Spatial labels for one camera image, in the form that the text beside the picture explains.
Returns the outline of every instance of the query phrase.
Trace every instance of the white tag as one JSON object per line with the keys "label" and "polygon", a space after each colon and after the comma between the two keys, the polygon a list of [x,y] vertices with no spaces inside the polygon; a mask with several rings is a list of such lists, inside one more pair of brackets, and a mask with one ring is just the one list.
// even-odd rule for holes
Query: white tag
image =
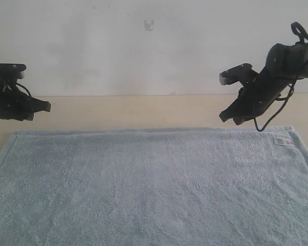
{"label": "white tag", "polygon": [[274,140],[275,140],[275,144],[276,145],[283,145],[283,146],[294,147],[293,141],[289,140],[287,138],[274,137]]}

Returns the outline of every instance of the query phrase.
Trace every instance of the light blue towel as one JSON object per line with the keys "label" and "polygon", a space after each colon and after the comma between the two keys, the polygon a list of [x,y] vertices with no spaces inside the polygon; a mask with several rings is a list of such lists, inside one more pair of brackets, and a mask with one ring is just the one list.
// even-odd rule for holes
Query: light blue towel
{"label": "light blue towel", "polygon": [[17,131],[4,245],[308,245],[308,149],[292,127]]}

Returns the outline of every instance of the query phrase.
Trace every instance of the white wall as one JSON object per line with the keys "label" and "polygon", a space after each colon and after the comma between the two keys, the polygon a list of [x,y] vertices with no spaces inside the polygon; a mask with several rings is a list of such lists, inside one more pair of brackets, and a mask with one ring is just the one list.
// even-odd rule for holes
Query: white wall
{"label": "white wall", "polygon": [[261,70],[294,21],[308,0],[0,0],[0,63],[25,63],[34,95],[234,93],[218,74]]}

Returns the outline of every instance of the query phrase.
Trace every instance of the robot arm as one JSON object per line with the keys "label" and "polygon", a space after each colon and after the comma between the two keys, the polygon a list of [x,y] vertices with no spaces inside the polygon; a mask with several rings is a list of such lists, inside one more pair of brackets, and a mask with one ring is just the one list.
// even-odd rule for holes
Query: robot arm
{"label": "robot arm", "polygon": [[[292,31],[300,38],[293,46],[274,45],[268,53],[266,65],[260,73],[252,70],[250,64],[242,64],[220,74],[222,85],[240,82],[243,87],[238,98],[219,115],[223,122],[233,119],[236,125],[255,120],[258,131],[263,131],[268,123],[285,107],[293,95],[297,80],[308,78],[308,34],[299,23],[291,25]],[[280,98],[287,87],[286,98]],[[284,101],[281,109],[259,130],[256,117],[262,115],[274,101]]]}
{"label": "robot arm", "polygon": [[0,119],[33,120],[34,113],[50,112],[50,103],[33,98],[17,80],[26,70],[24,64],[0,64]]}

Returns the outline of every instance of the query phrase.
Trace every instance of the black strap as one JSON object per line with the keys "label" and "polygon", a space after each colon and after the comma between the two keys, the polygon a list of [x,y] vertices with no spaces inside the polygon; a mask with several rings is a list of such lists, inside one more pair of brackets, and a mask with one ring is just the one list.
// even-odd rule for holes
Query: black strap
{"label": "black strap", "polygon": [[308,40],[308,33],[304,29],[304,27],[298,23],[294,22],[291,24],[292,32],[299,37],[300,41],[296,42],[296,44],[304,44],[304,40]]}

